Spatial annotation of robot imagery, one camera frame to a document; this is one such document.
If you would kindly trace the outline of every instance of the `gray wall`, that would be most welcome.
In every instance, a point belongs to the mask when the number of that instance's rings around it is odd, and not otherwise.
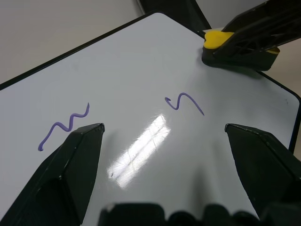
[[[224,27],[238,14],[266,0],[196,0],[212,28]]]

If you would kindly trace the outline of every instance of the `whiteboard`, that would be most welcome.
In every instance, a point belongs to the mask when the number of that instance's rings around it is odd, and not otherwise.
[[[98,172],[83,225],[111,202],[156,202],[166,217],[201,217],[208,203],[255,214],[239,181],[226,123],[273,133],[289,147],[298,98],[251,71],[211,68],[204,40],[169,17],[145,16],[0,92],[0,217],[68,132],[103,122]],[[199,105],[204,115],[187,97]]]

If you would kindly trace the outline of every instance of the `purple marker line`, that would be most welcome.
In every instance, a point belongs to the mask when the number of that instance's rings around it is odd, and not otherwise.
[[[203,116],[205,116],[205,115],[204,115],[204,112],[203,112],[202,109],[199,107],[199,105],[198,105],[198,104],[195,102],[195,100],[194,100],[191,96],[189,96],[187,93],[180,93],[180,94],[179,94],[177,107],[172,106],[172,104],[170,103],[171,99],[169,99],[168,97],[165,98],[165,101],[168,103],[169,106],[171,106],[172,109],[178,110],[179,107],[180,107],[180,99],[181,99],[181,96],[183,96],[183,95],[184,95],[184,96],[187,96],[187,97],[195,104],[195,106],[196,106],[196,107],[198,108],[198,110],[203,114]]]
[[[87,108],[86,108],[86,112],[84,114],[77,114],[77,113],[73,113],[71,116],[70,116],[70,119],[69,119],[69,128],[68,127],[65,127],[61,122],[57,121],[55,124],[52,125],[50,131],[48,132],[47,136],[44,138],[44,140],[42,140],[42,142],[40,143],[39,147],[38,147],[38,150],[41,152],[43,151],[43,145],[44,143],[48,140],[48,138],[50,137],[53,129],[55,128],[55,126],[59,126],[62,128],[62,130],[66,131],[66,132],[70,132],[73,128],[73,118],[74,117],[78,117],[78,118],[84,118],[88,115],[89,113],[89,108],[90,108],[90,104],[88,103],[87,105]]]

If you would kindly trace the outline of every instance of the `purple squiggle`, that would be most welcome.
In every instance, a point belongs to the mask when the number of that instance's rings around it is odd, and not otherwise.
[[[39,144],[38,150],[41,152],[43,151],[43,145],[44,143],[48,140],[48,138],[50,137],[53,129],[55,128],[55,126],[59,126],[62,128],[62,130],[66,131],[66,132],[70,132],[73,128],[73,118],[74,117],[78,117],[78,118],[84,118],[88,115],[89,113],[89,108],[90,108],[90,104],[88,103],[87,108],[86,108],[86,112],[84,114],[77,114],[77,113],[73,113],[70,116],[69,119],[69,128],[65,127],[61,122],[57,121],[55,124],[52,125],[50,131],[48,132],[47,136],[44,138],[44,140],[42,140],[42,142]]]
[[[187,97],[194,103],[194,105],[197,107],[197,109],[203,114],[203,116],[205,116],[205,115],[204,115],[204,112],[203,112],[202,109],[199,107],[199,105],[198,105],[198,104],[195,102],[195,100],[194,100],[191,96],[189,96],[187,93],[180,93],[180,94],[179,94],[177,107],[172,106],[172,104],[170,103],[171,99],[169,99],[168,97],[165,98],[165,101],[168,103],[169,106],[171,106],[172,109],[178,110],[179,107],[180,107],[180,99],[181,99],[181,96],[183,96],[183,95],[184,95],[184,96],[187,96]]]

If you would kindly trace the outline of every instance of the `whiteboard black edge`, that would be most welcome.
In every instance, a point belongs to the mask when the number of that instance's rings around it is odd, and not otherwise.
[[[2,84],[0,84],[0,91],[3,90],[3,89],[5,89],[5,88],[7,88],[7,87],[9,87],[9,86],[11,86],[11,85],[13,85],[13,84],[15,84],[15,83],[17,83],[17,82],[19,82],[19,81],[21,81],[21,80],[23,80],[23,79],[25,79],[25,78],[27,78],[27,77],[29,77],[29,76],[31,76],[31,75],[33,75],[33,74],[35,74],[35,73],[37,73],[37,72],[39,72],[39,71],[41,71],[41,70],[43,70],[46,67],[49,67],[49,66],[57,63],[60,60],[65,59],[68,56],[71,56],[72,54],[74,54],[74,53],[76,53],[76,52],[78,52],[78,51],[80,51],[80,50],[82,50],[82,49],[84,49],[84,48],[86,48],[86,47],[88,47],[88,46],[90,46],[90,45],[92,45],[92,44],[94,44],[94,43],[96,43],[96,42],[98,42],[98,41],[100,41],[100,40],[102,40],[102,39],[104,39],[104,38],[106,38],[106,37],[114,34],[114,33],[116,33],[116,32],[118,32],[118,31],[121,31],[122,29],[124,29],[124,28],[126,28],[126,27],[128,27],[128,26],[130,26],[130,25],[132,25],[132,24],[134,24],[134,23],[136,23],[138,21],[140,21],[140,20],[143,20],[144,18],[146,18],[148,16],[151,16],[151,15],[155,14],[155,13],[161,13],[161,14],[166,15],[165,13],[159,12],[159,11],[152,11],[150,13],[147,13],[147,14],[145,14],[145,15],[143,15],[143,16],[135,19],[135,20],[132,20],[132,21],[130,21],[130,22],[128,22],[128,23],[126,23],[126,24],[118,27],[118,28],[115,28],[114,30],[112,30],[110,32],[107,32],[106,34],[103,34],[103,35],[101,35],[101,36],[99,36],[99,37],[97,37],[95,39],[92,39],[91,41],[88,41],[88,42],[86,42],[86,43],[84,43],[84,44],[82,44],[82,45],[80,45],[80,46],[78,46],[78,47],[76,47],[76,48],[74,48],[74,49],[72,49],[72,50],[64,53],[64,54],[61,54],[60,56],[57,56],[56,58],[53,58],[52,60],[49,60],[49,61],[47,61],[47,62],[45,62],[45,63],[43,63],[43,64],[41,64],[41,65],[39,65],[39,66],[37,66],[35,68],[33,68],[33,69],[31,69],[31,70],[23,73],[23,74],[20,74],[20,75],[14,77],[14,78],[12,78],[12,79],[10,79],[10,80],[2,83]],[[195,34],[197,34],[201,38],[203,38],[203,39],[205,38],[205,32],[196,32],[196,31],[190,29],[189,27],[187,27],[187,26],[185,26],[183,24],[182,24],[182,26],[184,26],[187,29],[189,29],[190,31],[194,32]],[[298,99],[298,101],[299,101],[299,107],[298,107],[298,112],[297,112],[297,116],[296,116],[296,121],[295,121],[295,124],[294,124],[293,133],[292,133],[292,137],[291,137],[291,141],[290,141],[290,145],[289,145],[289,151],[293,153],[294,152],[294,148],[296,146],[296,141],[297,141],[299,126],[300,126],[300,122],[301,122],[301,108],[300,108],[301,98],[295,92],[293,92],[289,88],[285,87],[284,85],[282,85],[278,81],[276,81],[276,80],[272,79],[271,77],[267,76],[265,73],[263,73],[263,72],[257,72],[257,73],[259,73],[260,75],[262,75],[265,78],[269,79],[270,81],[272,81],[273,83],[277,84],[281,88],[285,89],[286,91],[288,91],[289,93],[291,93],[292,95],[294,95]]]

